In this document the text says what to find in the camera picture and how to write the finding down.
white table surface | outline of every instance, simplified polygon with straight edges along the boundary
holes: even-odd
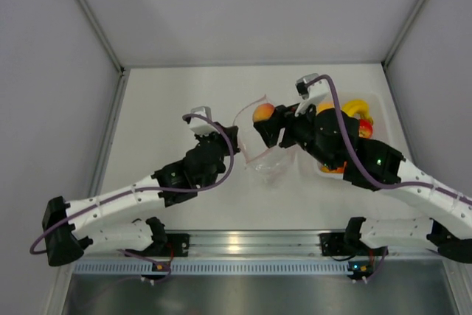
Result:
[[[373,112],[374,119],[386,123],[388,143],[409,157],[380,64],[132,69],[102,192],[131,184],[193,148],[195,139],[181,120],[191,108],[207,105],[214,120],[229,126],[242,107],[264,94],[276,104],[299,102],[295,81],[312,72],[329,74],[338,91],[377,95],[382,112]],[[268,187],[245,169],[244,158],[238,154],[234,172],[223,185],[158,210],[156,216],[167,229],[270,230],[341,229],[354,216],[420,215],[380,192],[324,179],[310,168],[314,168],[313,159],[299,150],[283,180],[277,187]]]

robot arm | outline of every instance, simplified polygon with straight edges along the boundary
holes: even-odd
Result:
[[[330,170],[345,166],[343,180],[382,190],[427,216],[409,221],[351,218],[344,233],[351,249],[417,246],[472,263],[472,200],[425,174],[400,151],[359,137],[359,121],[341,111],[327,75],[303,77],[296,88],[300,104],[277,106],[265,117],[254,115],[259,118],[254,128],[269,148],[278,142],[281,148],[297,144]],[[335,108],[316,114],[316,105],[329,91]]]
[[[198,144],[182,160],[103,195],[68,202],[63,197],[49,201],[43,219],[43,238],[51,266],[70,263],[84,254],[116,249],[130,249],[144,256],[159,254],[167,243],[164,226],[156,218],[159,210],[222,183],[232,169],[234,154],[239,151],[237,127],[213,123],[209,108],[193,109],[186,121]],[[218,175],[226,171],[225,156],[231,158],[230,167],[216,182]]]

black bracket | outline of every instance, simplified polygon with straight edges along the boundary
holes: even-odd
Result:
[[[190,247],[189,234],[167,234],[167,242],[170,247],[164,247],[159,257],[170,257],[171,248],[174,257],[188,257]]]
[[[369,262],[349,262],[349,268],[353,274],[350,274],[348,277],[351,280],[362,280],[364,277],[367,279],[374,273],[374,268]]]
[[[344,240],[345,233],[343,232],[326,232],[319,235],[319,240],[322,245],[323,256],[369,256],[372,250],[373,256],[382,256],[385,252],[385,247],[378,249],[371,249],[363,243],[352,245]]]

white wall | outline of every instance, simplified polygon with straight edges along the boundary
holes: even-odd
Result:
[[[472,195],[472,0],[430,0],[389,67],[418,164]]]
[[[28,248],[46,202],[87,193],[117,73],[74,0],[0,0],[2,314],[38,314],[55,270]]]
[[[126,65],[380,62],[416,0],[89,0]]]

yellow banana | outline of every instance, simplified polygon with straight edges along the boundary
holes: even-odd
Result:
[[[369,114],[369,104],[364,100],[351,100],[342,106],[342,111],[349,117],[354,117],[358,114],[363,120],[368,120],[370,124],[374,124],[374,120]]]

